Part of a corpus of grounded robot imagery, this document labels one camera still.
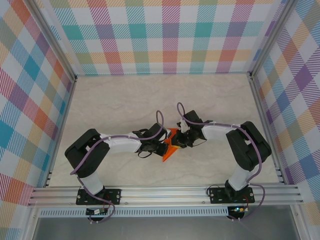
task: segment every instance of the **orange block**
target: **orange block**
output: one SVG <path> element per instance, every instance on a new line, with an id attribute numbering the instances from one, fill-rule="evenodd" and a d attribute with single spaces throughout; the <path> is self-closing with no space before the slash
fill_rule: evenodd
<path id="1" fill-rule="evenodd" d="M 171 136 L 164 140 L 165 143 L 169 145 L 168 150 L 166 151 L 166 154 L 162 158 L 162 162 L 166 161 L 172 154 L 175 153 L 175 151 L 178 149 L 175 146 L 171 146 L 171 139 L 174 135 L 176 135 L 178 128 L 169 128 L 171 130 Z"/>

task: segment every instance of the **plaid backdrop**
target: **plaid backdrop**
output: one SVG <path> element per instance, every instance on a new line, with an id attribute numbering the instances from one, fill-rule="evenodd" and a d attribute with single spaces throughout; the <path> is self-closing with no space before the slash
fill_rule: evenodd
<path id="1" fill-rule="evenodd" d="M 282 8 L 275 16 L 270 10 L 284 2 L 50 0 L 44 8 L 37 0 L 70 63 L 85 75 L 247 72 Z M 270 29 L 263 28 L 268 21 Z"/>
<path id="2" fill-rule="evenodd" d="M 23 0 L 0 1 L 0 240 L 14 240 L 56 145 L 72 82 Z"/>
<path id="3" fill-rule="evenodd" d="M 256 79 L 291 184 L 320 237 L 320 0 L 300 0 Z"/>

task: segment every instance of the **black bracket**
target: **black bracket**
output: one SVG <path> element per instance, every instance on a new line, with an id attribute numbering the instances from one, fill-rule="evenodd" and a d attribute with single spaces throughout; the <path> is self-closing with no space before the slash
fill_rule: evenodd
<path id="1" fill-rule="evenodd" d="M 246 187 L 241 195 L 230 200 L 226 194 L 225 187 L 211 187 L 208 189 L 211 204 L 253 204 L 255 202 L 254 192 L 251 187 Z"/>
<path id="2" fill-rule="evenodd" d="M 120 204 L 121 189 L 102 189 L 95 196 L 108 200 L 114 205 Z M 79 189 L 75 201 L 76 205 L 103 205 L 104 202 L 90 196 L 84 189 Z"/>

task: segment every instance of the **robotic arm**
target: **robotic arm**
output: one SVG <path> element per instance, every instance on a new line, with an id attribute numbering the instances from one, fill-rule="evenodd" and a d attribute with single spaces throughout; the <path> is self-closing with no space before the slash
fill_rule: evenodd
<path id="1" fill-rule="evenodd" d="M 142 152 L 148 152 L 149 155 L 143 157 L 146 158 L 152 153 L 159 156 L 163 156 L 168 150 L 168 144 L 164 140 L 171 135 L 171 131 L 163 128 L 156 137 L 143 140 L 154 136 L 161 126 L 155 123 L 150 129 L 141 129 L 139 131 L 133 131 L 123 136 L 135 137 L 141 140 L 136 140 L 127 137 L 109 138 L 99 143 L 89 154 L 86 161 L 78 169 L 76 174 L 83 182 L 83 185 L 93 195 L 100 193 L 104 186 L 99 180 L 96 172 L 98 166 L 108 154 L 116 154 L 121 152 L 138 153 L 138 156 Z M 110 137 L 110 135 L 100 134 L 96 129 L 89 129 L 78 140 L 76 140 L 68 149 L 64 155 L 70 162 L 71 166 L 75 169 L 81 160 L 85 157 L 88 150 L 99 140 Z"/>
<path id="2" fill-rule="evenodd" d="M 184 116 L 187 120 L 193 123 L 203 123 L 194 110 L 186 113 Z M 195 125 L 184 119 L 177 123 L 180 130 L 171 139 L 171 146 L 177 148 L 193 147 L 197 139 L 206 140 L 221 140 L 227 138 L 231 147 L 234 158 L 237 162 L 236 169 L 233 175 L 225 182 L 225 194 L 230 201 L 233 202 L 238 196 L 246 190 L 248 180 L 259 169 L 259 159 L 253 145 L 247 144 L 249 139 L 239 129 L 233 129 L 227 126 L 218 125 Z M 262 163 L 271 155 L 271 148 L 264 137 L 258 131 L 256 126 L 250 122 L 238 125 L 245 130 L 253 139 L 261 156 Z"/>

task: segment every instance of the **purple cable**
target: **purple cable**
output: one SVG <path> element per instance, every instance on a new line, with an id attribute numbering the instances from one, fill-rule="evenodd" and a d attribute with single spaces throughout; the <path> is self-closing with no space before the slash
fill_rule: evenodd
<path id="1" fill-rule="evenodd" d="M 127 136 L 127 135 L 113 135 L 113 136 L 106 136 L 102 139 L 100 139 L 99 141 L 97 141 L 95 144 L 93 144 L 93 146 L 89 149 L 89 151 L 86 153 L 86 155 L 84 155 L 84 158 L 81 160 L 81 162 L 78 164 L 78 166 L 75 167 L 75 169 L 70 173 L 70 175 L 74 175 L 78 170 L 79 168 L 81 168 L 81 166 L 84 164 L 84 162 L 87 160 L 89 154 L 95 149 L 95 147 L 103 142 L 104 140 L 107 140 L 107 139 L 115 139 L 115 138 L 126 138 L 126 139 L 134 139 L 134 140 L 151 140 L 151 139 L 154 139 L 156 136 L 158 136 L 162 129 L 164 128 L 164 124 L 165 124 L 165 119 L 164 119 L 164 115 L 162 114 L 162 112 L 160 110 L 157 110 L 155 115 L 156 115 L 156 122 L 159 124 L 159 119 L 158 119 L 158 114 L 160 114 L 161 116 L 161 127 L 159 129 L 159 131 L 153 135 L 153 136 L 150 136 L 150 137 L 145 137 L 145 138 L 140 138 L 140 137 L 133 137 L 133 136 Z"/>
<path id="2" fill-rule="evenodd" d="M 254 148 L 254 150 L 255 150 L 255 153 L 256 153 L 256 155 L 257 155 L 257 157 L 258 157 L 258 161 L 259 161 L 258 171 L 257 171 L 255 174 L 253 174 L 251 177 L 249 177 L 248 180 L 247 180 L 247 182 L 249 183 L 250 180 L 252 180 L 254 177 L 256 177 L 256 176 L 261 172 L 261 169 L 262 169 L 262 159 L 261 159 L 260 152 L 259 152 L 258 147 L 257 147 L 257 145 L 255 144 L 254 140 L 250 137 L 250 135 L 249 135 L 244 129 L 242 129 L 242 128 L 239 127 L 239 126 L 231 125 L 231 124 L 226 124 L 226 123 L 210 123 L 210 122 L 203 122 L 203 123 L 201 123 L 201 122 L 189 121 L 188 119 L 186 119 L 186 118 L 184 117 L 184 115 L 186 114 L 186 111 L 185 111 L 184 105 L 183 105 L 181 102 L 178 102 L 178 103 L 177 103 L 176 109 L 178 110 L 178 113 L 180 114 L 180 116 L 182 117 L 182 119 L 185 120 L 187 123 L 192 124 L 192 125 L 202 125 L 202 126 L 204 126 L 204 125 L 212 125 L 212 126 L 221 126 L 221 127 L 230 127 L 230 128 L 239 129 L 239 130 L 249 139 L 249 141 L 251 142 L 251 144 L 252 144 L 252 146 L 253 146 L 253 148 Z M 264 188 L 262 185 L 260 185 L 260 184 L 254 184 L 254 183 L 250 183 L 250 184 L 251 184 L 252 186 L 257 186 L 257 187 L 262 188 L 263 196 L 262 196 L 262 199 L 261 199 L 258 207 L 253 211 L 253 213 L 251 213 L 251 214 L 248 215 L 248 216 L 243 217 L 242 219 L 247 219 L 247 218 L 249 218 L 250 216 L 252 216 L 252 214 L 254 214 L 255 212 L 257 212 L 257 210 L 261 207 L 262 203 L 264 202 L 265 196 L 266 196 L 266 190 L 265 190 L 265 188 Z"/>
<path id="3" fill-rule="evenodd" d="M 105 199 L 102 199 L 102 198 L 100 198 L 100 197 L 97 197 L 97 196 L 93 195 L 93 194 L 86 188 L 86 186 L 84 185 L 84 183 L 81 181 L 80 177 L 77 176 L 76 178 L 77 178 L 78 181 L 81 183 L 81 185 L 83 186 L 83 189 L 86 191 L 87 194 L 89 194 L 91 197 L 93 197 L 93 198 L 95 198 L 95 199 L 97 199 L 97 200 L 100 200 L 100 201 L 102 201 L 102 202 L 104 202 L 104 203 L 106 203 L 106 204 L 111 205 L 112 208 L 113 208 L 113 209 L 112 209 L 112 212 L 110 213 L 110 215 L 104 217 L 102 220 L 100 220 L 100 221 L 98 221 L 98 222 L 93 221 L 93 220 L 91 219 L 91 215 L 89 216 L 89 220 L 90 220 L 92 223 L 98 224 L 98 223 L 103 223 L 103 222 L 107 221 L 109 218 L 111 218 L 111 216 L 116 212 L 116 207 L 115 207 L 115 205 L 114 205 L 111 201 L 108 201 L 108 200 L 105 200 Z"/>

